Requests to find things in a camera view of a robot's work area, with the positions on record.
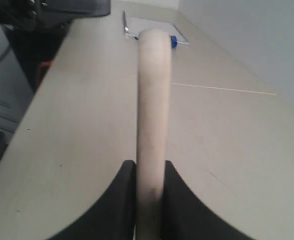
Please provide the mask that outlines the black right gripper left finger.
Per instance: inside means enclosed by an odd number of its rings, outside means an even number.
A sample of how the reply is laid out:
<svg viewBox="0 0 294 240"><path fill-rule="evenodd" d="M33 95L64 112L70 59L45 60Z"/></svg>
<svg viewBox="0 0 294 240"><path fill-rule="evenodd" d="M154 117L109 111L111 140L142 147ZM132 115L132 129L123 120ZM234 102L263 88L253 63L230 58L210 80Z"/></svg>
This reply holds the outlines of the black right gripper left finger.
<svg viewBox="0 0 294 240"><path fill-rule="evenodd" d="M101 197L51 240L132 240L136 217L136 164L125 160Z"/></svg>

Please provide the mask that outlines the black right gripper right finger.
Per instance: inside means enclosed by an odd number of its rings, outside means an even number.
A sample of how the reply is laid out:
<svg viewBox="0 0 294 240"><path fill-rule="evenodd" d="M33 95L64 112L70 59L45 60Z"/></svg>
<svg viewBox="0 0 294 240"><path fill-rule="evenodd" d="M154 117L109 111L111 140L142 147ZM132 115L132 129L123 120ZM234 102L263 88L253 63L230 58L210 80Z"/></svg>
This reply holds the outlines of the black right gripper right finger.
<svg viewBox="0 0 294 240"><path fill-rule="evenodd" d="M191 191L171 161L165 162L160 238L162 240L250 240Z"/></svg>

